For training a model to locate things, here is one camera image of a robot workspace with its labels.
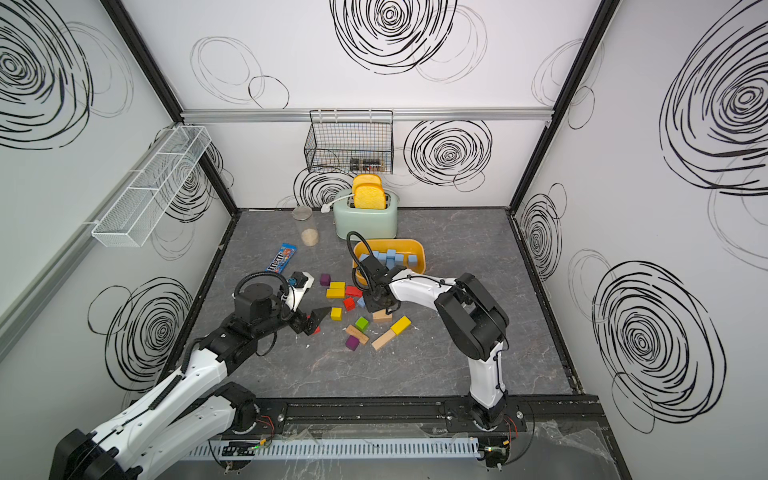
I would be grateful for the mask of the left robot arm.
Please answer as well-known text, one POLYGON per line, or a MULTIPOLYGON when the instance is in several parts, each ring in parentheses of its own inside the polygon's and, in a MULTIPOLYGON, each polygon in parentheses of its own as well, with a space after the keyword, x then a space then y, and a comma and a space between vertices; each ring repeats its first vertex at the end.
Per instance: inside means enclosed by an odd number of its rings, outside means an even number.
POLYGON ((241 279, 234 310, 211 333, 195 339, 180 365, 130 407, 89 433, 75 429, 56 445, 52 479, 155 479, 194 447, 228 430, 248 433, 260 421, 254 394, 229 381, 258 344, 286 327, 312 335, 328 309, 304 313, 303 296, 314 283, 307 272, 269 272, 241 279))

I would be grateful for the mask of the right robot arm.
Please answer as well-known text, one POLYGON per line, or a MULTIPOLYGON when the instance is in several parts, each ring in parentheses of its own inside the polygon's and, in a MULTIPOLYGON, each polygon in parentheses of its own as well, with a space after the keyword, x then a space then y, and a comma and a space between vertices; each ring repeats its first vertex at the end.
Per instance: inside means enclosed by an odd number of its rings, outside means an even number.
POLYGON ((355 286, 371 312, 391 313, 404 303, 437 312, 454 345, 468 359, 473 421, 486 431, 495 428, 507 406, 501 355, 509 346, 509 318, 483 284, 469 273, 438 278, 399 265, 389 269, 373 256, 356 260, 353 276, 363 278, 355 286))

